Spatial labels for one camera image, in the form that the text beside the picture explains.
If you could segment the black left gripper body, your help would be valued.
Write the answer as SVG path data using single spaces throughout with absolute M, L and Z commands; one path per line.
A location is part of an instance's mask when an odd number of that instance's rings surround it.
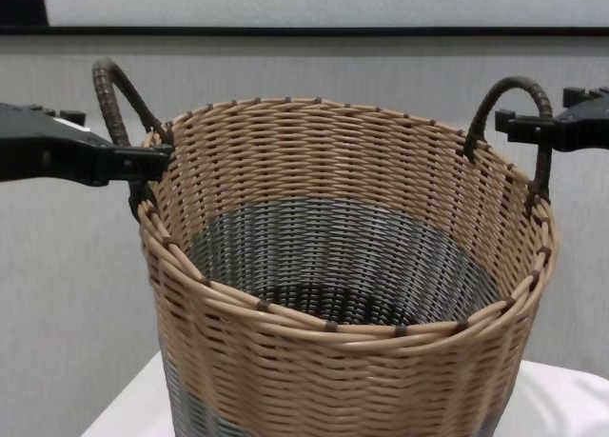
M 35 178 L 103 186 L 106 141 L 40 106 L 1 106 L 1 181 Z

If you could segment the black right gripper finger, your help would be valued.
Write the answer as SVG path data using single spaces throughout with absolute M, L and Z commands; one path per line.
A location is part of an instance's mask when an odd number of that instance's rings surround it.
M 583 88 L 566 87 L 562 92 L 562 103 L 564 105 L 577 105 L 582 102 L 587 102 L 596 99 L 598 94 L 592 90 Z
M 495 111 L 495 130 L 505 133 L 509 142 L 552 144 L 555 120 L 551 117 L 517 115 L 512 110 Z

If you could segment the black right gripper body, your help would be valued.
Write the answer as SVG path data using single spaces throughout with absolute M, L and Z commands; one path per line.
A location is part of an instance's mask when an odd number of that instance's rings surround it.
M 553 149 L 608 149 L 608 97 L 579 96 L 563 101 L 554 118 Z

